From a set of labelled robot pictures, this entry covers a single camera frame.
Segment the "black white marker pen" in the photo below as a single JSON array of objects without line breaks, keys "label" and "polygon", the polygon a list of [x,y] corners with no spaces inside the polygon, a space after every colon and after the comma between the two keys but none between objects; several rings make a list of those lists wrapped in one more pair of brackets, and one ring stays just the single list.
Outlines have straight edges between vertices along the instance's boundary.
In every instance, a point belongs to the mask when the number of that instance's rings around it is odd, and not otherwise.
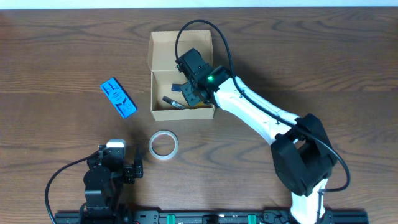
[{"label": "black white marker pen", "polygon": [[169,98],[169,97],[167,97],[167,96],[164,96],[164,97],[162,98],[162,100],[163,100],[164,102],[166,102],[166,103],[172,105],[173,107],[180,109],[180,110],[187,109],[186,106],[182,105],[181,103],[179,103],[179,102],[177,102],[177,101],[175,101],[175,100],[173,100],[173,99],[171,99],[171,98]]}]

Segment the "large clear tape roll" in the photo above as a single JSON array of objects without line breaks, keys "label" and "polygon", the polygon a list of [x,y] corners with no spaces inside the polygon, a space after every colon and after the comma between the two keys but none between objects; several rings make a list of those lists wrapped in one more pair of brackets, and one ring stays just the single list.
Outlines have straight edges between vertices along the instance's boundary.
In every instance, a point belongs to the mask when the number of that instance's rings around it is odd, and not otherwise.
[{"label": "large clear tape roll", "polygon": [[157,131],[150,137],[148,149],[154,158],[161,161],[169,160],[179,150],[178,137],[168,130]]}]

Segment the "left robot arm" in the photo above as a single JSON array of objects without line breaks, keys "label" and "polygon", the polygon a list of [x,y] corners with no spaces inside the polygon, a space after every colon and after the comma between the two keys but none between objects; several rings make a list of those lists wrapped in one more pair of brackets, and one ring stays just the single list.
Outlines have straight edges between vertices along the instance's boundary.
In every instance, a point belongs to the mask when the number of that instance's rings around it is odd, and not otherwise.
[{"label": "left robot arm", "polygon": [[121,213],[120,196],[125,184],[144,175],[142,157],[135,150],[134,162],[126,164],[125,148],[100,145],[97,155],[87,160],[85,174],[86,208],[94,217],[115,217]]}]

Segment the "brown cardboard box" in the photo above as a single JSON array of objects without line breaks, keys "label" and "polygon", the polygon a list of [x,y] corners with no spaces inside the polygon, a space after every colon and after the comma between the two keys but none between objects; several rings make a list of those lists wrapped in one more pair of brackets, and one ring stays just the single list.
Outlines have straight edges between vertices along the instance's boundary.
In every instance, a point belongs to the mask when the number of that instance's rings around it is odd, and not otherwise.
[{"label": "brown cardboard box", "polygon": [[[156,121],[174,121],[186,119],[212,119],[215,107],[199,103],[190,107],[181,92],[171,90],[173,83],[183,84],[187,81],[175,63],[175,41],[177,31],[152,32],[150,34],[148,65],[151,72],[150,111]],[[206,62],[213,63],[213,44],[209,30],[186,30],[178,41],[178,54],[182,55],[194,48],[199,51]],[[164,102],[167,96],[187,108],[180,110]]]}]

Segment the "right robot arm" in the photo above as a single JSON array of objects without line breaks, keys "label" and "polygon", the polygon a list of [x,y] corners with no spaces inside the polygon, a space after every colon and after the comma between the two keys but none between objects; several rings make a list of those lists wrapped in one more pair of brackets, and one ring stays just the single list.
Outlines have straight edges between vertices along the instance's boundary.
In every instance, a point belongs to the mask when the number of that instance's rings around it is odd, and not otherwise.
[{"label": "right robot arm", "polygon": [[271,147],[275,172],[292,193],[291,215],[299,223],[315,223],[325,209],[319,190],[326,186],[337,162],[320,120],[286,112],[248,88],[239,77],[213,68],[199,51],[190,49],[176,64],[187,82],[181,86],[190,106],[211,103],[244,121]]}]

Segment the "yellow blue highlighter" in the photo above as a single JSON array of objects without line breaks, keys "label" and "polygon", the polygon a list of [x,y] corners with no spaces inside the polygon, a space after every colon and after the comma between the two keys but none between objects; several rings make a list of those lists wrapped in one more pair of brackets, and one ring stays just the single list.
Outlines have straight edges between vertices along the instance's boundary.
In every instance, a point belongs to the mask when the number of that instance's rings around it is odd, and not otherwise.
[{"label": "yellow blue highlighter", "polygon": [[171,86],[172,91],[181,92],[181,84],[173,83]]}]

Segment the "blue plastic block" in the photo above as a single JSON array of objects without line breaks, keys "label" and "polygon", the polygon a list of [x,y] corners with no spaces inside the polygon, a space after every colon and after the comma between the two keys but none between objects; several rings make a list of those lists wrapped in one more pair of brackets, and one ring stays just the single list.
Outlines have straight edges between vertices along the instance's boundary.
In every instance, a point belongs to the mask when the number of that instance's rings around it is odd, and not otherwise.
[{"label": "blue plastic block", "polygon": [[136,104],[116,78],[110,78],[100,88],[123,119],[137,111]]}]

